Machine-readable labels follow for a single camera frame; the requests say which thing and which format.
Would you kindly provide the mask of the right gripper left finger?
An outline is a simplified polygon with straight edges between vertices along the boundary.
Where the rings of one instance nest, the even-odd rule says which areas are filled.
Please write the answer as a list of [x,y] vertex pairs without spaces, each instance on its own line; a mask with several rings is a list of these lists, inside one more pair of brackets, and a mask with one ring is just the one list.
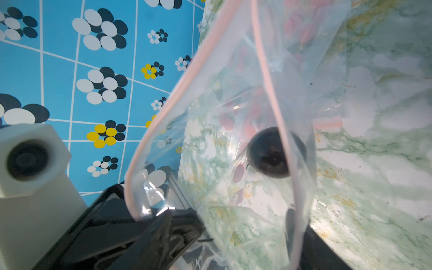
[[115,184],[74,222],[36,270],[167,270],[204,232],[192,209],[135,221]]

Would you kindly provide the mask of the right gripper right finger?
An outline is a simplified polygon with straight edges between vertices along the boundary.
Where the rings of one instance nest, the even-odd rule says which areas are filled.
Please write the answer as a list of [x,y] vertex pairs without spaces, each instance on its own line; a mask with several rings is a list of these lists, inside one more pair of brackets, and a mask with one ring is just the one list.
[[[291,258],[294,243],[294,226],[295,210],[290,208],[285,216],[286,248],[290,261],[289,266],[285,268],[286,270],[295,266]],[[306,227],[306,232],[303,235],[301,253],[296,270],[352,270],[352,268],[323,241],[310,225]]]

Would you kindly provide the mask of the dark purple eggplant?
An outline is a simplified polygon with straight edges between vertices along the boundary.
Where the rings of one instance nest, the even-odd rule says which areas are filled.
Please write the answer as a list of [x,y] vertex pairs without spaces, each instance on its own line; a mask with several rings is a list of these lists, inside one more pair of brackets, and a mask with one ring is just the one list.
[[265,176],[276,179],[290,177],[277,127],[266,128],[254,135],[247,146],[246,157],[248,163]]

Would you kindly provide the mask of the clear pink-dotted zip bag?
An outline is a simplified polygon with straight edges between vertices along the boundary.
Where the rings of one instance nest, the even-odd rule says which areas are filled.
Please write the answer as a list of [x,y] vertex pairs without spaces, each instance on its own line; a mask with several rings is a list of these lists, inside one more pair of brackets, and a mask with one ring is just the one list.
[[[348,1],[211,1],[192,63],[140,142],[125,178],[136,219],[192,209],[204,232],[176,270],[285,270],[295,210],[299,263],[317,189],[314,121],[340,69],[320,65]],[[290,177],[259,173],[246,149],[277,127]]]

